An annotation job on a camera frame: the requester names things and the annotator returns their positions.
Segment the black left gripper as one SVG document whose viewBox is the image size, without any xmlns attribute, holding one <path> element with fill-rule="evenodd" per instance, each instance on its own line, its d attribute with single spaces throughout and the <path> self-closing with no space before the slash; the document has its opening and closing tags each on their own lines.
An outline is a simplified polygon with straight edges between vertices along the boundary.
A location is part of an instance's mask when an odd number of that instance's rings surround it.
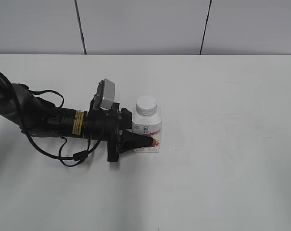
<svg viewBox="0 0 291 231">
<path fill-rule="evenodd" d="M 126 109 L 119 111 L 119 103 L 113 103 L 109 110 L 90 110 L 84 127 L 83 138 L 107 142 L 107 161 L 117 162 L 119 153 L 151 147 L 153 138 L 132 133 L 132 113 Z M 123 130 L 120 136 L 120 151 L 118 147 L 119 130 Z"/>
</svg>

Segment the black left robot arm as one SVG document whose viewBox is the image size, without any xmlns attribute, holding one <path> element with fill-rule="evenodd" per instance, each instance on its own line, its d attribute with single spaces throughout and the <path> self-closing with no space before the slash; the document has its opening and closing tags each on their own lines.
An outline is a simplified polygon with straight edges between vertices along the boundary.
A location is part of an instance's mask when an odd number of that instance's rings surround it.
<svg viewBox="0 0 291 231">
<path fill-rule="evenodd" d="M 127 151 L 152 147 L 157 143 L 149 135 L 131 132 L 132 113 L 115 103 L 115 84 L 108 79 L 99 82 L 88 111 L 55 106 L 40 97 L 44 93 L 59 95 L 54 90 L 33 91 L 25 84 L 11 83 L 0 72 L 0 115 L 17 124 L 37 151 L 63 165 L 67 161 L 80 165 L 101 141 L 107 142 L 109 162 L 117 162 L 119 155 Z M 61 151 L 53 155 L 42 150 L 34 142 L 34 137 L 86 139 L 88 146 L 73 156 L 64 157 Z"/>
</svg>

